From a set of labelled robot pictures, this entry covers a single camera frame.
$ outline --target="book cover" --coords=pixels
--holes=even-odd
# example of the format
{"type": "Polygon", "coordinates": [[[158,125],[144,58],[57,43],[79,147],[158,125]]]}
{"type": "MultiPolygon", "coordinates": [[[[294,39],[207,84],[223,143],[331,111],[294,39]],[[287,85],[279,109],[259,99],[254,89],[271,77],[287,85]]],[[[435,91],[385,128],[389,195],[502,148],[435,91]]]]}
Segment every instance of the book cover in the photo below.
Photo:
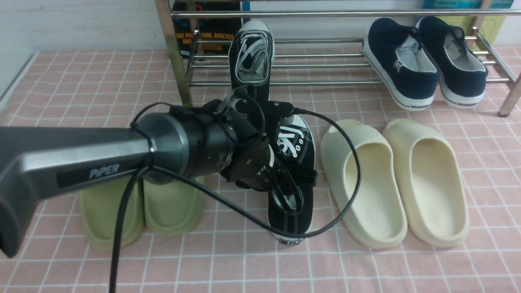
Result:
{"type": "MultiPolygon", "coordinates": [[[[197,11],[248,11],[250,10],[249,2],[196,2],[195,8],[197,11]]],[[[175,2],[172,10],[187,11],[186,3],[175,2]]],[[[237,31],[241,28],[243,21],[248,19],[241,18],[205,18],[199,19],[199,29],[201,31],[201,39],[203,40],[233,40],[237,31]]],[[[183,58],[190,56],[192,48],[193,34],[190,28],[189,19],[173,20],[173,26],[176,30],[176,39],[183,58]]],[[[221,44],[205,44],[203,51],[205,54],[228,54],[230,45],[221,44]]]]}
{"type": "MultiPolygon", "coordinates": [[[[514,0],[493,0],[490,8],[509,9],[513,2],[514,0]]],[[[480,6],[481,0],[424,0],[423,2],[423,9],[477,9],[480,6]]],[[[474,20],[472,16],[445,16],[440,19],[452,26],[462,27],[466,33],[470,32],[474,20]]],[[[492,44],[504,21],[504,16],[487,16],[479,31],[492,44]]]]}

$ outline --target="piper logo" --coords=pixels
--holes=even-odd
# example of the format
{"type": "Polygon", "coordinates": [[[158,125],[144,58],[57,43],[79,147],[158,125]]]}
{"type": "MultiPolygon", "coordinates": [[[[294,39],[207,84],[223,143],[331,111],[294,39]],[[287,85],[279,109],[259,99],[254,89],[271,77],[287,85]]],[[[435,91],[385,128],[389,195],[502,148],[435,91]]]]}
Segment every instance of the piper logo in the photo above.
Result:
{"type": "Polygon", "coordinates": [[[100,169],[92,169],[89,175],[89,179],[92,178],[100,178],[102,176],[114,174],[118,172],[119,164],[114,164],[106,167],[101,167],[100,169]]]}

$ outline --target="cream slide sandal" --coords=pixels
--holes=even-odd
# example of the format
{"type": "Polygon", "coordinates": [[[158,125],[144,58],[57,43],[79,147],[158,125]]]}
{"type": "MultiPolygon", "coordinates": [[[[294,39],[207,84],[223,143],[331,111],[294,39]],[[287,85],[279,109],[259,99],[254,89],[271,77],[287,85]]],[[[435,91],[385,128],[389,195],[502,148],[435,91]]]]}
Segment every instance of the cream slide sandal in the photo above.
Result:
{"type": "Polygon", "coordinates": [[[468,235],[467,202],[454,151],[434,129],[413,120],[389,122],[383,136],[411,230],[428,244],[455,246],[468,235]]]}
{"type": "MultiPolygon", "coordinates": [[[[407,233],[407,220],[393,172],[393,154],[383,136],[356,120],[338,125],[353,141],[362,169],[362,182],[344,223],[353,237],[371,248],[398,245],[407,233]]],[[[329,186],[343,209],[356,183],[356,166],[351,149],[333,126],[320,145],[322,166],[329,186]]]]}
{"type": "MultiPolygon", "coordinates": [[[[194,178],[204,184],[204,176],[194,178]]],[[[183,182],[165,185],[144,182],[145,221],[150,231],[164,236],[175,236],[197,226],[204,208],[201,191],[183,182]]]]}
{"type": "MultiPolygon", "coordinates": [[[[118,179],[79,192],[83,231],[87,241],[95,249],[112,249],[119,203],[129,180],[130,178],[118,179]]],[[[138,239],[143,228],[143,185],[139,181],[132,190],[125,212],[121,247],[138,239]]]]}

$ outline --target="pink grid tablecloth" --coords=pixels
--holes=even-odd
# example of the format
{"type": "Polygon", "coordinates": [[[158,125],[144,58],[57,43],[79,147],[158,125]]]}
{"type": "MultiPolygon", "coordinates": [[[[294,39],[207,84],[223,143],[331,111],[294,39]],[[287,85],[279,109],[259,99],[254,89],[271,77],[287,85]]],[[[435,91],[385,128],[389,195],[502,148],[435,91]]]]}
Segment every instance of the pink grid tablecloth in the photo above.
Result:
{"type": "MultiPolygon", "coordinates": [[[[521,48],[500,48],[518,74],[521,48]]],[[[273,71],[272,79],[375,77],[370,69],[273,71]]],[[[225,78],[196,72],[195,79],[225,78]]],[[[228,88],[194,88],[196,104],[222,99],[228,88]]],[[[475,111],[449,108],[438,94],[429,110],[405,112],[384,87],[273,88],[271,99],[352,118],[382,130],[395,118],[411,118],[442,133],[456,151],[470,214],[470,234],[460,246],[436,249],[410,231],[403,243],[370,250],[341,222],[296,247],[208,198],[198,227],[183,236],[145,231],[123,248],[121,292],[516,292],[521,289],[521,112],[502,119],[496,111],[504,85],[487,87],[475,111]]],[[[0,124],[13,126],[124,127],[145,105],[179,103],[163,51],[43,52],[10,97],[0,124]]],[[[317,147],[328,125],[306,117],[317,147]]],[[[315,188],[313,228],[338,208],[321,171],[315,188]]],[[[216,175],[206,184],[266,220],[267,198],[245,192],[216,175]]],[[[109,252],[89,247],[70,194],[42,203],[13,260],[0,256],[0,292],[105,292],[109,252]]]]}

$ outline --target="navy blue slip-on shoe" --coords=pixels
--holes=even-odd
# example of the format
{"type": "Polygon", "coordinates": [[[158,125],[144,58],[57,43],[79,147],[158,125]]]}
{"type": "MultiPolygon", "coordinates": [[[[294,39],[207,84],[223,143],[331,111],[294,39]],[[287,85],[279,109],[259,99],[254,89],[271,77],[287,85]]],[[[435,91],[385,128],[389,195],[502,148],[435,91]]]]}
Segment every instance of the navy blue slip-on shoe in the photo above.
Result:
{"type": "Polygon", "coordinates": [[[377,19],[362,47],[399,107],[420,111],[432,103],[440,70],[423,50],[415,27],[399,25],[390,18],[377,19]]]}
{"type": "Polygon", "coordinates": [[[468,49],[463,29],[434,16],[420,19],[416,27],[440,68],[440,88],[447,103],[455,108],[475,107],[485,94],[488,70],[468,49]]]}

